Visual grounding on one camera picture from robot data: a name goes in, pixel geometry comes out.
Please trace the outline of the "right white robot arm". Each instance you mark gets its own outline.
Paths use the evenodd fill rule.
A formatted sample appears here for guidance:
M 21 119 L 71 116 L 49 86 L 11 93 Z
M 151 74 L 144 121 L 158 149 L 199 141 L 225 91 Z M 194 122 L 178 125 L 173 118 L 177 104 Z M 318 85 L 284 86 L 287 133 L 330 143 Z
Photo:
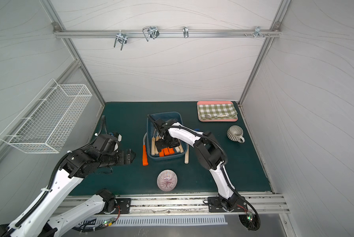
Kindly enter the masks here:
M 225 212 L 232 212 L 239 207 L 246 214 L 240 219 L 241 224 L 249 231 L 259 230 L 260 216 L 253 205 L 240 195 L 231 183 L 225 169 L 228 157 L 215 136 L 210 131 L 198 132 L 187 128 L 175 119 L 164 121 L 160 118 L 154 119 L 151 115 L 147 117 L 161 136 L 155 142 L 158 150 L 175 148 L 182 141 L 194 149 L 200 165 L 210 172 L 218 189 L 219 204 L 208 202 L 208 205 L 221 207 Z

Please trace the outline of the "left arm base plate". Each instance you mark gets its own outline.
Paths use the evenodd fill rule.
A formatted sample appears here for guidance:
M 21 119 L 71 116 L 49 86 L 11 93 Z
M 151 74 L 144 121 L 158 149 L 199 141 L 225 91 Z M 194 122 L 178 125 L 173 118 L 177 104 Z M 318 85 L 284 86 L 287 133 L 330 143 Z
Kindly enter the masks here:
M 100 215 L 110 214 L 129 214 L 131 207 L 131 198 L 116 198 L 106 201 L 103 210 L 98 212 Z

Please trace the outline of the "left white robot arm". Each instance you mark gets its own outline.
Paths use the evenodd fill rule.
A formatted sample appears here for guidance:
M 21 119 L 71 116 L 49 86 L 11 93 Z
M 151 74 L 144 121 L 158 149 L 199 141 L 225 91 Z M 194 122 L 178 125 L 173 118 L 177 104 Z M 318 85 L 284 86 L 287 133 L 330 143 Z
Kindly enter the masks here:
M 59 237 L 96 213 L 119 213 L 116 196 L 107 189 L 101 189 L 85 203 L 52 217 L 69 193 L 90 174 L 101 168 L 125 166 L 133 162 L 135 152 L 132 149 L 121 150 L 121 140 L 119 133 L 107 132 L 105 116 L 102 116 L 95 138 L 67 152 L 57 162 L 47 186 L 35 201 L 14 221 L 0 225 L 0 237 Z

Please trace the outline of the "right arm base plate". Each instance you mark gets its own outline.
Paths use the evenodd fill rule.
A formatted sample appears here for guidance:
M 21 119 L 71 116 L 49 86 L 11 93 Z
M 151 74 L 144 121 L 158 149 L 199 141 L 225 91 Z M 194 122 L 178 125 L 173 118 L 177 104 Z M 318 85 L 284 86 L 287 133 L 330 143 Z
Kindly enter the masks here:
M 249 212 L 247 203 L 237 195 L 232 196 L 230 199 L 225 199 L 221 196 L 208 197 L 203 202 L 208 206 L 210 213 Z

